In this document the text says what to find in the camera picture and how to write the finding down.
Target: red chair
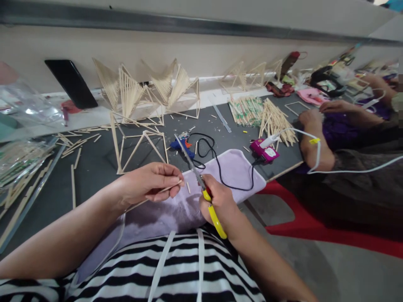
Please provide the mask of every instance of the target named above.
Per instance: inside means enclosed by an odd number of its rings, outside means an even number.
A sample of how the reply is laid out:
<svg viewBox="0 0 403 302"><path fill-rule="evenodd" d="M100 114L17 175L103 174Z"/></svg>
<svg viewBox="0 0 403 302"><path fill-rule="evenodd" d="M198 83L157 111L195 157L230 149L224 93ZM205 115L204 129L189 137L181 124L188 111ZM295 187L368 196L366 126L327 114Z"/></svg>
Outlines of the red chair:
<svg viewBox="0 0 403 302"><path fill-rule="evenodd" d="M290 191L275 180L269 182L258 194L280 197L295 215L293 221L267 226L269 234L351 245L403 259L403 243L356 231L331 229L314 218Z"/></svg>

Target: power cord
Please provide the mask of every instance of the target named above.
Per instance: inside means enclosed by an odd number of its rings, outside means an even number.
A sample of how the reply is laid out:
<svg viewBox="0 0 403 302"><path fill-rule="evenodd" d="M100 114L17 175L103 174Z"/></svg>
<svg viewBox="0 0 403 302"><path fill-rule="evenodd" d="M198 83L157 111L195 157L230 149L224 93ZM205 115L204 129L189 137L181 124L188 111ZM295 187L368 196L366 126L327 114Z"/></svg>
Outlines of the power cord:
<svg viewBox="0 0 403 302"><path fill-rule="evenodd" d="M211 136L208 136L207 134L203 134L203 133L191 133L191 134L189 135L189 137L188 137L188 142L189 142L189 139L190 139L190 137L191 137L192 135L201 135L201 136L205 136L205 137L211 139L212 144L210 144L210 142L209 142L206 138L204 138L204 137L202 137L201 139L199 139L199 140L197 141L197 142L198 142L198 143L197 143L197 154L198 154L201 158L204 158L204 157L206 157L206 156L210 153L210 151L211 151L212 157L215 158L215 160L217 161L218 171L219 171L219 174L220 174L220 181L221 181L221 183L222 183L223 185L225 185L225 186L227 186L227 187L229 187L229 188L231 188L231 189L240 190L240 191L250 191L250 190L253 189L253 186L254 186L253 171L255 170L254 166L256 166L257 164L260 163L259 159L255 160L255 161L253 162L253 164L252 164L252 172L251 172L252 186L251 186L250 189L243 189L243 188L238 188L238 187L233 187L233 186L227 185L227 184L223 181L223 179L222 179L222 175L221 175L221 165L220 165L220 162L218 161L217 152L214 150L215 140L214 140ZM204 155L202 155L202 154L200 153L200 142L202 142L202 141L203 141L203 142L206 142L206 144L207 144L208 147L209 147L209 149L207 150L207 153L204 154ZM198 164L198 165L195 164L196 168L198 168L198 169L204 170L204 169L206 168L206 166L205 166L203 163L201 163L201 162L199 162L199 161L197 161L197 160L195 160L195 159L193 159L193 163L197 163L197 164Z"/></svg>

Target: workbench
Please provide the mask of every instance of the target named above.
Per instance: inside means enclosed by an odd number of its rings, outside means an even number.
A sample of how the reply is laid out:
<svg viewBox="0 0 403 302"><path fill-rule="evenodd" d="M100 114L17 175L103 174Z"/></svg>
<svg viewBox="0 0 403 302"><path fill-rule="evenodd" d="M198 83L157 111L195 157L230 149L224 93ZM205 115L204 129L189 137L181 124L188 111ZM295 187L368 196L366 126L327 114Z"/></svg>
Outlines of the workbench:
<svg viewBox="0 0 403 302"><path fill-rule="evenodd" d="M280 109L288 115L288 121L293 123L297 120L297 116L290 110L284 107L286 104L298 102L302 100L296 95L292 94L286 98L275 98L273 95L268 96L274 105L280 107ZM305 107L295 104L292 105L292 109L296 113L301 113L306 110ZM189 130L194 127L192 133L203 133L214 138L217 154L221 154L228 149L240 149L245 154L246 158L253 163L255 158L252 156L252 152L247 152L243 147L249 149L250 140L257 139L259 134L258 128L247 128L237 126L234 123L232 114L228 104L222 104L218 106L221 114L227 121L232 132L228 133L220 119L214 118L211 115L217 116L213 107L207 107L200 110L199 119L187 118L182 115L172 114L172 117L167 114L164 116L164 127L158 127L160 132L164 132L167 147L169 143L174 141L174 134L180 134L183 131ZM195 110L189 111L189 114L195 114ZM122 130L126 136L140 135L145 128L139 128L134 125L121 125ZM73 138L75 142L79 138L85 138L92 136L96 133L100 133L102 136L97 142L93 142L91 139L83 145L81 157L75 170L75 184L76 184L76 202L77 206L90 198L99 189L108 185L119 177L116 174L117 162L116 154L112 139L111 131L91 132L91 134L83 134L82 137ZM118 129L116 129L118 144L122 140L122 135ZM201 136L194 135L190 137L189 142L195 143ZM163 157L164 144L159 136L150 136L150 139L158 148ZM126 163L130 153L134 146L138 142L139 138L127 138L124 143L124 152L122 156L122 166ZM200 152L205 154L208 150L208 146L201 142ZM189 166L184 156L179 152L176 154L175 150L169 149L168 151L169 163L177 166L181 171L185 172L189 169ZM292 170L294 167L302 163L302 156L299 150L298 144L294 146L286 147L283 143L279 144L278 152L280 157L275 159L273 164L261 166L255 166L257 172L259 172L266 180L272 180L278 177L284 172ZM0 258L4 258L7 254L13 251L21 243L27 240L29 237L43 229L62 215L71 211L72 209L72 192L71 192L71 172L70 166L75 163L77 152L60 159L45 186L43 187L38 198L33 203L32 207L28 211L24 220L16 230L13 238L6 247L6 250L0 255ZM195 156L195 159L203 163L212 159L211 153L201 159L199 155ZM138 167L141 167L147 163L153 161L161 161L157 153L151 148L146 139L140 145L138 151L127 166L126 171L131 171ZM14 212L14 207L18 206L18 202L15 202L6 213L3 219L0 221L0 232L2 233L7 226L11 216Z"/></svg>

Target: black and white striped shirt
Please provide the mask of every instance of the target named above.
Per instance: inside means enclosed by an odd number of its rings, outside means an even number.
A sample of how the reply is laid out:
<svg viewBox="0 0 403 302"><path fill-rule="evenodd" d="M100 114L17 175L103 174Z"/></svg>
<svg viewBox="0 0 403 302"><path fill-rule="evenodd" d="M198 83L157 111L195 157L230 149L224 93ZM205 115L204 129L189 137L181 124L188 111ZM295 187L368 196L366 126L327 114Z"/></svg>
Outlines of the black and white striped shirt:
<svg viewBox="0 0 403 302"><path fill-rule="evenodd" d="M117 251L85 281L2 280L1 301L264 301L223 242L204 229Z"/></svg>

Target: scissors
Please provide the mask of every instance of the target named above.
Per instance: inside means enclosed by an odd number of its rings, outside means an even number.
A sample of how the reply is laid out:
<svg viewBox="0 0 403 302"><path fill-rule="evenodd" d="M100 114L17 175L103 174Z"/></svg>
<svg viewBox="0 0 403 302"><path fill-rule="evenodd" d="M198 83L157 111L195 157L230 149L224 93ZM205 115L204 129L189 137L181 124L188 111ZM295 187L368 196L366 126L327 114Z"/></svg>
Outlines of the scissors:
<svg viewBox="0 0 403 302"><path fill-rule="evenodd" d="M220 237L222 239L227 239L227 234L224 232L224 229L222 228L222 225L221 225L220 221L218 220L217 214L215 213L215 210L214 210L214 207L212 204L212 200L211 200L212 194L211 194L210 188L208 186L206 186L206 183L204 182L203 177L196 170L196 167L194 166L193 162L190 160L189 155L185 151L184 146L182 145L180 139L176 136L176 134L175 134L175 138L178 141L179 145L181 146L182 152L183 152L183 154L185 154L185 157L190 165L190 168L193 171L194 175L196 176L197 181L199 182L199 184L201 186L201 192L203 194L204 199L210 203L209 213L210 213L211 220L213 221L213 224L215 226L215 229L217 230L217 233L220 235Z"/></svg>

